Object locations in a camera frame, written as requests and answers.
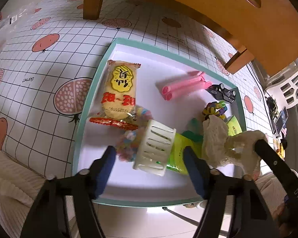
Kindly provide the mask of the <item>cream lace cloth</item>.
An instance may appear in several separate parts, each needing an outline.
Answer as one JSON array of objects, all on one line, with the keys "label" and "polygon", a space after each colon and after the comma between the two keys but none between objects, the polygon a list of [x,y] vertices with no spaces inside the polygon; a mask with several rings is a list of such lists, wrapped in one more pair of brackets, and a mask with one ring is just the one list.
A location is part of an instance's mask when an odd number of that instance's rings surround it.
[{"label": "cream lace cloth", "polygon": [[261,131],[245,131],[229,136],[227,124],[211,115],[203,122],[201,158],[214,168],[234,164],[256,180],[260,175],[261,158],[254,146],[258,140],[267,140]]}]

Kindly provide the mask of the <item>white slotted plastic basket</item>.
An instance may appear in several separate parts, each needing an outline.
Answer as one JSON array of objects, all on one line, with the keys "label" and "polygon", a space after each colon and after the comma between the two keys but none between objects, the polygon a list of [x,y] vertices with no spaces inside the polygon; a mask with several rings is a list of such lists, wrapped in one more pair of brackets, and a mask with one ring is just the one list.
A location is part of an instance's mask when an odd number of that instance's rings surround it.
[{"label": "white slotted plastic basket", "polygon": [[176,129],[149,120],[134,160],[133,169],[164,176]]}]

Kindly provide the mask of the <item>small yellow green packet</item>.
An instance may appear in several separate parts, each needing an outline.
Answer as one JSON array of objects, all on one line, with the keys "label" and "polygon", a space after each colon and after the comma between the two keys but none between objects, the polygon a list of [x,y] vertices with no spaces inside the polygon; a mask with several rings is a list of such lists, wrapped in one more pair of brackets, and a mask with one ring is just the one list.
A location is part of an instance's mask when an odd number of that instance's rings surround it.
[{"label": "small yellow green packet", "polygon": [[232,115],[227,120],[227,127],[228,127],[228,135],[235,136],[242,132],[240,123],[238,122],[237,118]]}]

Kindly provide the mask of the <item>green snack packet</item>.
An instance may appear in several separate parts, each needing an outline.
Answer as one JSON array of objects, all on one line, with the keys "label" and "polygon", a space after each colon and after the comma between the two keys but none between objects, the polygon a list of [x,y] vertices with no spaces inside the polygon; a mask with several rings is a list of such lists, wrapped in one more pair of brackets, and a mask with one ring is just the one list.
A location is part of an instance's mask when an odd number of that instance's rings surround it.
[{"label": "green snack packet", "polygon": [[176,133],[172,150],[168,159],[167,169],[177,173],[188,175],[188,171],[183,161],[184,149],[189,146],[196,156],[201,158],[203,136],[192,131],[184,131],[182,134]]}]

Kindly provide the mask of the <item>white plastic laundry basket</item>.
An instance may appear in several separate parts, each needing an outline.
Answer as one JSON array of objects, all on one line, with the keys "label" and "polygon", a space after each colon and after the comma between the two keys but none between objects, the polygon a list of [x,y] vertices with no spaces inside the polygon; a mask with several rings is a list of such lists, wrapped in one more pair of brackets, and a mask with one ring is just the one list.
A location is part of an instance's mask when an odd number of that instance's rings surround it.
[{"label": "white plastic laundry basket", "polygon": [[273,99],[279,110],[298,104],[298,58],[275,75],[269,75],[261,64],[258,70],[266,97]]}]

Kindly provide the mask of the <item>colourful woven ball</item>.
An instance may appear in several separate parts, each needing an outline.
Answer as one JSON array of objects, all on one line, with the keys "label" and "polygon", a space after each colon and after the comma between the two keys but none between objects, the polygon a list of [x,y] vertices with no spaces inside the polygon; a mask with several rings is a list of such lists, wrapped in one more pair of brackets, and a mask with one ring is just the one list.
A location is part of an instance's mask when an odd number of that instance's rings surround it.
[{"label": "colourful woven ball", "polygon": [[210,102],[203,109],[201,119],[202,121],[205,121],[209,119],[210,115],[214,115],[226,122],[227,121],[227,117],[225,116],[226,111],[227,111],[227,106],[224,101]]}]

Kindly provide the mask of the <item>black toy car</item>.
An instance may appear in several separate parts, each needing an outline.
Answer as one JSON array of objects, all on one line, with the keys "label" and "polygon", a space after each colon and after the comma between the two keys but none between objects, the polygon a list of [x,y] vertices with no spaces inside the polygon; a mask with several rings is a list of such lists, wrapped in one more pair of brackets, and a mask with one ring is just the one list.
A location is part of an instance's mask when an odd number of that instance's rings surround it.
[{"label": "black toy car", "polygon": [[206,89],[217,101],[233,103],[236,99],[236,91],[227,89],[223,83],[213,84]]}]

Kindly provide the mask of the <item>yellow rice cracker packet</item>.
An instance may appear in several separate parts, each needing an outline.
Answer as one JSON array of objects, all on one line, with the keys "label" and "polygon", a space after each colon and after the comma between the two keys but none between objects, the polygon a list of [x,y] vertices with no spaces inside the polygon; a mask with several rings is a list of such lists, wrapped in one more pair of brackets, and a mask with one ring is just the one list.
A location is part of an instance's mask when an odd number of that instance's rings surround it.
[{"label": "yellow rice cracker packet", "polygon": [[101,111],[89,121],[94,124],[113,126],[125,131],[138,128],[136,124],[136,87],[139,63],[109,60],[103,93]]}]

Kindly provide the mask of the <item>pink plastic clip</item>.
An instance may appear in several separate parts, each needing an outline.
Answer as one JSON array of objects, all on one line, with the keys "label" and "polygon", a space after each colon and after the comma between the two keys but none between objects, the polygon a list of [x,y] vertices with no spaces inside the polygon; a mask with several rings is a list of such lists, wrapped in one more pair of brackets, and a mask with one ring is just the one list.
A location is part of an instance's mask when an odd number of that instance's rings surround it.
[{"label": "pink plastic clip", "polygon": [[198,90],[208,89],[213,82],[206,80],[205,75],[204,71],[192,71],[173,81],[157,82],[156,87],[165,101],[171,101]]}]

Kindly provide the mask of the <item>teal rimmed white tray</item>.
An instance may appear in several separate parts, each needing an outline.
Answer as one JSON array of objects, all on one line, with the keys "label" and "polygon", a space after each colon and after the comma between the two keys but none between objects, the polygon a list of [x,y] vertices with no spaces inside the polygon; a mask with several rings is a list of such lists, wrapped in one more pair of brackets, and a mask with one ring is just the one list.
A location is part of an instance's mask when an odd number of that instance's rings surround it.
[{"label": "teal rimmed white tray", "polygon": [[[105,82],[108,60],[139,63],[136,103],[148,109],[153,118],[182,133],[188,122],[198,117],[204,107],[213,101],[205,90],[186,97],[165,101],[160,88],[167,82],[183,78],[187,73],[203,71],[206,79],[223,83],[229,89],[235,85],[211,70],[169,51],[142,42],[116,38],[107,48],[92,81],[75,137],[72,172],[90,167],[109,145],[114,145],[123,131],[112,126],[97,125],[90,117],[100,109],[102,86]],[[131,163],[116,160],[105,191],[96,202],[122,207],[159,207],[198,202],[188,176],[167,170],[160,177],[134,170]]]}]

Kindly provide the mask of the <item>pomegranate print grid mat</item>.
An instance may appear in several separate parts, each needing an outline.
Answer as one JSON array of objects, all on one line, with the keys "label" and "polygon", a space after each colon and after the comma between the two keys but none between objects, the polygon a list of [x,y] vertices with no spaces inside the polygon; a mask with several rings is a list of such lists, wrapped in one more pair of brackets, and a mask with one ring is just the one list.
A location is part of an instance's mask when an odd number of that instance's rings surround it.
[{"label": "pomegranate print grid mat", "polygon": [[96,21],[82,18],[83,0],[43,0],[0,53],[2,151],[37,173],[71,173],[76,125],[55,108],[58,88],[93,77],[115,38],[157,46],[196,62],[236,85],[248,130],[273,141],[263,89],[253,67],[224,69],[235,49],[178,12],[135,0],[104,0]]}]

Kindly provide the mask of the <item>wooden nightstand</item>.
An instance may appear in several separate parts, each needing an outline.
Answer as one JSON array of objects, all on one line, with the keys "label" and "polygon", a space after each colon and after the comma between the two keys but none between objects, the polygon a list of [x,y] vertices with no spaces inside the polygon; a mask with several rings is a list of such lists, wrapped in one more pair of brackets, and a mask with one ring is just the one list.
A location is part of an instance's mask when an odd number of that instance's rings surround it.
[{"label": "wooden nightstand", "polygon": [[[275,75],[298,58],[298,11],[290,0],[141,0],[178,11],[233,45],[234,74],[257,59]],[[84,0],[84,19],[100,17],[103,0]]]}]

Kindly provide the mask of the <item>clear plastic bag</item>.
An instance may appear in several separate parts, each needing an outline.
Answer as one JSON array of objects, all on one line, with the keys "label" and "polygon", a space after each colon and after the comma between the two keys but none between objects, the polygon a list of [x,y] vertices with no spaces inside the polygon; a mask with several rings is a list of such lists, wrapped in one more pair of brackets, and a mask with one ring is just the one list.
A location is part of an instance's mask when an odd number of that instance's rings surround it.
[{"label": "clear plastic bag", "polygon": [[29,3],[0,21],[0,53],[23,24],[34,14],[35,3]]}]

